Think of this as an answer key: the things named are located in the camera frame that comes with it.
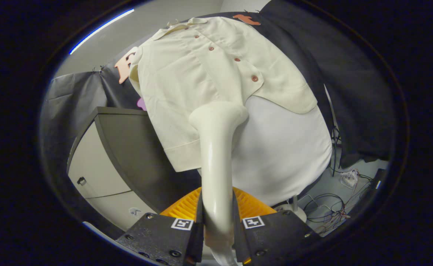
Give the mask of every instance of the black fabric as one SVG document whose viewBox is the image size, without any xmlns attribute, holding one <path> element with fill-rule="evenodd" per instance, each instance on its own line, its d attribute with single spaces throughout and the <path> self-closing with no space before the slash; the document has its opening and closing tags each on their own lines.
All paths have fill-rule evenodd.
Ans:
<svg viewBox="0 0 433 266">
<path fill-rule="evenodd" d="M 391 90 L 376 67 L 378 56 L 348 28 L 330 25 L 339 25 L 334 18 L 321 18 L 323 12 L 310 13 L 313 7 L 296 3 L 271 0 L 259 15 L 286 29 L 318 65 L 341 132 L 341 166 L 387 160 L 395 113 Z"/>
</svg>

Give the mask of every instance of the white cabinet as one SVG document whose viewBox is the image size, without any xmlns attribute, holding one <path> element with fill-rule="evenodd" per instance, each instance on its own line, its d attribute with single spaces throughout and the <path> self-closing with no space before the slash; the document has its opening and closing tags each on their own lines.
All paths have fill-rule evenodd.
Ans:
<svg viewBox="0 0 433 266">
<path fill-rule="evenodd" d="M 98 213 L 123 231 L 128 230 L 146 212 L 154 213 L 132 191 L 86 200 Z"/>
<path fill-rule="evenodd" d="M 87 129 L 73 153 L 68 176 L 84 198 L 131 190 L 110 161 L 95 122 Z"/>
</svg>

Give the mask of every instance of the screw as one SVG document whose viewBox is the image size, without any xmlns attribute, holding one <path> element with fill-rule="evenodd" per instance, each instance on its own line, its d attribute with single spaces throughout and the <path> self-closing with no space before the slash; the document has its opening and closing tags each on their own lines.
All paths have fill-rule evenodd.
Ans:
<svg viewBox="0 0 433 266">
<path fill-rule="evenodd" d="M 141 255 L 145 256 L 146 258 L 149 258 L 149 255 L 148 255 L 148 254 L 146 254 L 146 253 L 144 253 L 144 252 L 139 252 L 139 254 L 141 254 Z"/>
<path fill-rule="evenodd" d="M 182 256 L 182 253 L 180 253 L 179 251 L 171 250 L 171 256 L 178 258 Z"/>
<path fill-rule="evenodd" d="M 167 261 L 164 261 L 162 259 L 156 259 L 157 262 L 162 263 L 164 265 L 169 265 L 169 263 L 167 263 Z"/>
</svg>

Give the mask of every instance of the tangled wires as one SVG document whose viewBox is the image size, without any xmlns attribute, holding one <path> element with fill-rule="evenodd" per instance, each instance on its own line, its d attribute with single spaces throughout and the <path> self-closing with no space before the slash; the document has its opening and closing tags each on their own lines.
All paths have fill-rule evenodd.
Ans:
<svg viewBox="0 0 433 266">
<path fill-rule="evenodd" d="M 311 198 L 311 201 L 309 201 L 306 205 L 305 205 L 305 207 L 303 208 L 303 211 L 304 212 L 312 212 L 312 211 L 314 211 L 314 210 L 316 210 L 316 209 L 319 209 L 319 208 L 321 208 L 321 207 L 326 207 L 326 208 L 328 208 L 331 212 L 329 213 L 329 214 L 327 214 L 327 215 L 324 215 L 324 216 L 320 216 L 320 217 L 307 217 L 307 220 L 308 221 L 311 221 L 311 222 L 315 222 L 315 223 L 323 223 L 322 225 L 320 225 L 320 226 L 318 226 L 316 229 L 314 229 L 314 231 L 317 233 L 317 234 L 324 234 L 324 233 L 326 233 L 326 232 L 328 232 L 328 231 L 331 231 L 331 230 L 333 230 L 333 229 L 336 229 L 337 227 L 339 227 L 339 226 L 341 226 L 341 224 L 342 224 L 342 222 L 345 220 L 345 219 L 349 219 L 351 216 L 349 216 L 348 214 L 347 214 L 347 211 L 346 210 L 348 210 L 348 209 L 350 209 L 351 207 L 353 207 L 356 203 L 351 203 L 351 204 L 349 204 L 350 202 L 352 202 L 352 200 L 353 200 L 353 198 L 355 198 L 355 197 L 357 197 L 357 196 L 359 196 L 359 198 L 363 195 L 363 193 L 369 188 L 369 187 L 371 187 L 372 186 L 372 184 L 373 184 L 373 180 L 372 180 L 372 178 L 371 177 L 368 177 L 368 176 L 366 176 L 366 175 L 361 175 L 360 173 L 359 173 L 359 171 L 357 171 L 357 173 L 358 173 L 358 177 L 360 177 L 360 178 L 364 178 L 364 179 L 367 179 L 368 180 L 368 183 L 365 183 L 365 185 L 363 185 L 363 187 L 361 187 L 359 190 L 358 190 L 358 192 L 355 192 L 356 191 L 356 188 L 357 188 L 357 184 L 356 184 L 356 186 L 353 188 L 353 194 L 351 195 L 351 197 L 346 201 L 346 202 L 344 202 L 344 200 L 343 199 L 341 199 L 341 197 L 339 197 L 338 195 L 336 195 L 336 194 L 333 194 L 333 193 L 324 193 L 324 194 L 321 194 L 321 195 L 318 195 L 318 196 L 316 196 L 315 198 L 312 198 L 310 195 L 305 195 L 304 197 L 306 197 L 306 196 L 310 196 L 310 198 Z M 336 202 L 335 204 L 333 204 L 331 207 L 328 207 L 327 205 L 319 205 L 315 200 L 316 199 L 321 199 L 321 198 L 324 198 L 324 197 L 335 197 L 335 198 L 337 198 L 337 199 L 339 199 L 339 201 L 338 202 Z M 312 202 L 314 202 L 316 205 L 317 205 L 317 208 L 316 209 L 314 209 L 314 210 L 308 210 L 308 211 L 306 211 L 306 208 L 308 207 L 308 205 L 310 204 L 310 203 L 312 203 Z M 338 205 L 338 204 L 341 204 L 341 208 L 339 209 L 339 210 L 333 210 L 333 207 L 335 207 L 336 205 Z"/>
</svg>

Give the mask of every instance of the white pillow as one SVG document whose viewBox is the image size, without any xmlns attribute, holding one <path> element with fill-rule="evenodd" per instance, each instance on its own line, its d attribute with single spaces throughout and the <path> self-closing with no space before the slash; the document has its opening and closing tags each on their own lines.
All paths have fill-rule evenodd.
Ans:
<svg viewBox="0 0 433 266">
<path fill-rule="evenodd" d="M 272 206 L 313 183 L 331 158 L 331 136 L 318 106 L 303 115 L 258 96 L 235 133 L 233 186 Z"/>
</svg>

